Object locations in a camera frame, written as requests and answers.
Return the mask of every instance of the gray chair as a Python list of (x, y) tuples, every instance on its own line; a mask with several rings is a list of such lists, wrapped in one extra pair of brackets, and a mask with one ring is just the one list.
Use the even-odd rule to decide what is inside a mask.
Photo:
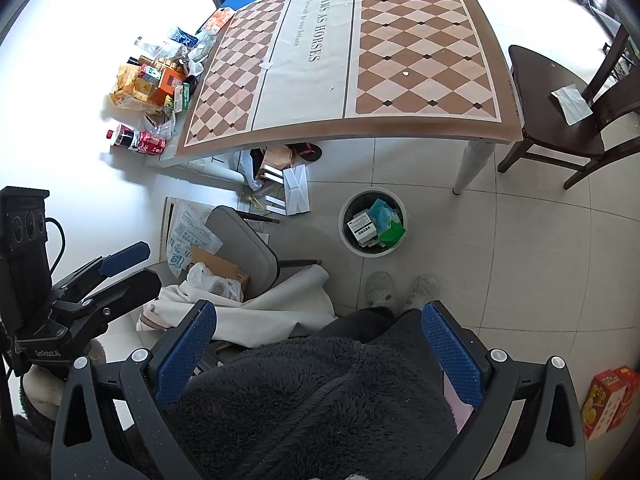
[(284, 267), (305, 267), (322, 263), (322, 260), (279, 260), (246, 220), (280, 223), (274, 218), (236, 211), (225, 205), (215, 208), (205, 223), (223, 243), (216, 256), (236, 264), (242, 272), (249, 275), (245, 301), (269, 290), (278, 279), (280, 269)]

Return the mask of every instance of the trash can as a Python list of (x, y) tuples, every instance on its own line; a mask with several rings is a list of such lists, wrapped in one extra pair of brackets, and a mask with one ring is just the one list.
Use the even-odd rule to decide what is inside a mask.
[(398, 240), (398, 243), (392, 247), (382, 247), (380, 245), (373, 247), (360, 246), (349, 229), (347, 222), (350, 222), (353, 217), (361, 211), (370, 208), (377, 199), (383, 200), (391, 209), (395, 209), (398, 212), (398, 218), (402, 223), (402, 227), (408, 230), (408, 216), (406, 209), (396, 195), (381, 187), (367, 187), (366, 189), (357, 192), (355, 195), (351, 196), (351, 198), (348, 199), (340, 209), (340, 214), (338, 215), (338, 232), (340, 233), (340, 238), (347, 248), (352, 253), (364, 258), (379, 258), (380, 256), (385, 256), (386, 254), (395, 251), (396, 247), (398, 247), (406, 237), (405, 232), (404, 235), (402, 235), (402, 238)]

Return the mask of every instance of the screw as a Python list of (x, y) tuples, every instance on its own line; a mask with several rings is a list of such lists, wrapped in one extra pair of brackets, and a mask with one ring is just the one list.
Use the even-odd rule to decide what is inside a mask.
[(87, 359), (86, 357), (84, 356), (79, 357), (74, 361), (74, 368), (76, 370), (82, 370), (82, 368), (84, 368), (88, 362), (89, 362), (89, 359)]
[(503, 363), (507, 360), (507, 357), (507, 352), (505, 352), (504, 350), (500, 350), (499, 348), (491, 350), (491, 359), (493, 359), (494, 361)]
[(558, 356), (553, 356), (551, 358), (551, 364), (556, 368), (564, 368), (564, 359)]
[(135, 362), (141, 363), (148, 357), (148, 355), (149, 352), (146, 350), (146, 348), (138, 348), (135, 352), (133, 352), (133, 354), (131, 354), (131, 358)]

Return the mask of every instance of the diamond pattern tablecloth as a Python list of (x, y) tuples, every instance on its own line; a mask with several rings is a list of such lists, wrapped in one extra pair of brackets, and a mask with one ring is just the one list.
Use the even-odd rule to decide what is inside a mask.
[(355, 113), (498, 120), (462, 0), (362, 0)]
[(186, 145), (247, 129), (249, 111), (286, 0), (258, 0), (239, 10), (204, 79)]

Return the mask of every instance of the table leg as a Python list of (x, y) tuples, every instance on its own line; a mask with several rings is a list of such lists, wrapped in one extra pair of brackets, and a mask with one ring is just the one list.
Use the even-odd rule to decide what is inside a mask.
[(487, 160), (495, 150), (494, 142), (485, 140), (470, 140), (462, 154), (458, 177), (453, 186), (453, 193), (459, 195), (485, 167)]

